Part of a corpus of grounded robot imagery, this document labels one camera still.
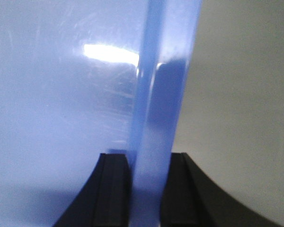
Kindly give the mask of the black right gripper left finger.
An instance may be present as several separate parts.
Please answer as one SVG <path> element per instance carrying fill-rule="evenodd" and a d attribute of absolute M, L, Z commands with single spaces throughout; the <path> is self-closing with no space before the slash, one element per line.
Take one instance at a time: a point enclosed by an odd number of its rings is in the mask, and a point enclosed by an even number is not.
<path fill-rule="evenodd" d="M 56 227 L 126 227 L 131 172 L 124 154 L 100 154 L 79 194 Z"/>

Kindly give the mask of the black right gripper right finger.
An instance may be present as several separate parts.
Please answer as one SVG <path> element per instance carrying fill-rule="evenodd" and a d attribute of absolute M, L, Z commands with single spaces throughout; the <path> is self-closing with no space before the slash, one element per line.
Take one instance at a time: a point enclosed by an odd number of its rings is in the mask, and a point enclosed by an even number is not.
<path fill-rule="evenodd" d="M 162 227 L 276 227 L 213 182 L 187 153 L 172 153 L 160 206 Z"/>

